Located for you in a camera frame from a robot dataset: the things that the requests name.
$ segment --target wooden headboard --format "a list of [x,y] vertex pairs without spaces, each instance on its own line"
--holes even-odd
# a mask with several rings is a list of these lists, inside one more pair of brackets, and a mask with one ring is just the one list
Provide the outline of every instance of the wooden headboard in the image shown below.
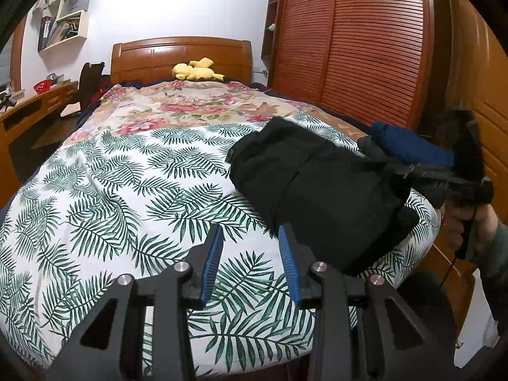
[[218,37],[160,37],[117,43],[111,55],[111,82],[139,79],[149,83],[171,78],[178,63],[214,61],[213,71],[249,84],[252,79],[251,42]]

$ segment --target silver bolt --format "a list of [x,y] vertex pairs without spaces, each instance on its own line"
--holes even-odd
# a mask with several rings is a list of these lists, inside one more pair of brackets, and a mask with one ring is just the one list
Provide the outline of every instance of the silver bolt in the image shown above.
[[376,286],[384,284],[384,278],[378,274],[370,275],[370,281]]
[[132,281],[132,276],[129,274],[123,274],[118,277],[116,280],[120,285],[129,285]]
[[316,272],[324,272],[328,269],[328,265],[324,262],[317,261],[312,264],[312,269]]
[[185,272],[187,269],[189,269],[189,264],[185,261],[180,261],[175,263],[175,271],[177,272]]

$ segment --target stuffed animal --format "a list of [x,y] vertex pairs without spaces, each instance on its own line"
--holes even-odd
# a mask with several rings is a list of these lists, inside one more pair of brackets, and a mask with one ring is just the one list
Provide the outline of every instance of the stuffed animal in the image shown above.
[[206,58],[206,57],[203,57],[200,61],[195,61],[195,60],[192,60],[190,63],[189,63],[189,66],[192,66],[192,67],[200,67],[200,68],[210,68],[213,64],[213,61]]
[[224,75],[218,75],[214,73],[211,68],[195,67],[192,70],[191,75],[187,77],[187,80],[199,80],[200,78],[204,78],[205,80],[216,78],[217,80],[223,81]]
[[179,80],[185,80],[186,78],[188,79],[188,77],[192,74],[193,70],[194,68],[192,66],[188,66],[185,63],[178,63],[176,66],[173,67],[171,75]]
[[199,80],[200,78],[209,80],[210,78],[216,78],[217,80],[223,81],[224,75],[218,75],[209,68],[212,64],[213,61],[206,57],[202,58],[200,61],[192,60],[189,65],[179,63],[173,67],[171,74],[179,80]]

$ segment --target navy blue pillow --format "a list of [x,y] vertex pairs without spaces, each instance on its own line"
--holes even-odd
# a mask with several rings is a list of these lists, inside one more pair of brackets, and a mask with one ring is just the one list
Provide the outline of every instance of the navy blue pillow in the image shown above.
[[372,139],[375,142],[405,163],[453,165],[453,152],[433,145],[409,129],[388,123],[374,122],[371,131]]

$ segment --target red basket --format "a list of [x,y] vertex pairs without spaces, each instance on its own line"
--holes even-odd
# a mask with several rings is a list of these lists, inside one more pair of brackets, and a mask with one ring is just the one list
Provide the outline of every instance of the red basket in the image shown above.
[[44,93],[45,91],[48,91],[51,88],[51,84],[53,83],[52,80],[42,80],[41,82],[37,83],[34,86],[34,90],[37,94]]

